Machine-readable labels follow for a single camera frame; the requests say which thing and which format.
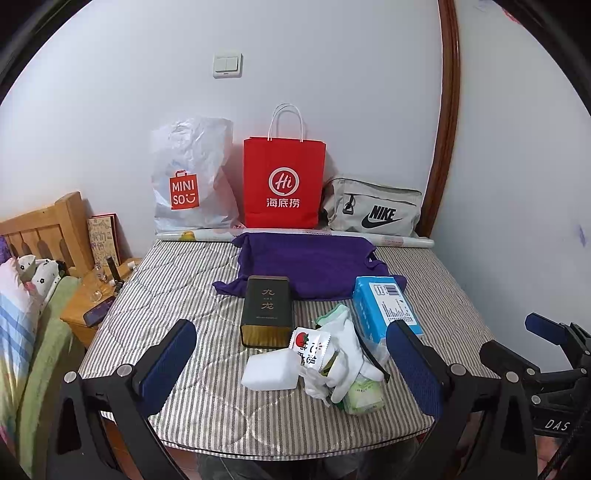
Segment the tissue box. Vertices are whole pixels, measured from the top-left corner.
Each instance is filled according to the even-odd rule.
[[[357,277],[353,303],[364,337],[375,343],[386,338],[386,329],[395,320],[404,320],[415,335],[423,329],[392,277]]]

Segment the white sponge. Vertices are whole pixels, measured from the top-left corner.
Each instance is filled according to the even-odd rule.
[[[290,348],[252,355],[242,374],[251,390],[291,390],[297,387],[301,357]]]

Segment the bag strap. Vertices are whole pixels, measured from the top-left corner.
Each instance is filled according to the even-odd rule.
[[[275,107],[275,110],[273,110],[273,117],[271,117],[271,124],[269,125],[269,132],[267,133],[267,140],[268,141],[273,140],[273,137],[271,136],[271,130],[273,129],[273,122],[275,121],[275,117],[277,117],[279,112],[281,112],[283,109],[291,107],[291,106],[293,108],[295,108],[295,111],[297,112],[297,116],[300,119],[300,142],[304,141],[304,121],[301,118],[301,113],[300,113],[299,108],[296,107],[293,103],[280,103],[279,105],[277,105]]]

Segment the purple towel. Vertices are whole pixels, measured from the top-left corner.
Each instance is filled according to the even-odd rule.
[[[288,277],[295,300],[344,300],[353,296],[355,278],[389,277],[375,247],[358,236],[243,233],[232,243],[242,247],[238,278],[217,281],[220,294],[243,297],[250,275]],[[406,278],[393,275],[404,291]]]

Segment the book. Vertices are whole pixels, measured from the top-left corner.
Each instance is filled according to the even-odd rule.
[[[289,279],[263,275],[248,277],[240,322],[243,346],[286,348],[293,329]]]
[[[87,220],[90,249],[95,263],[107,265],[107,258],[113,257],[115,264],[121,263],[117,242],[117,215],[95,215]]]

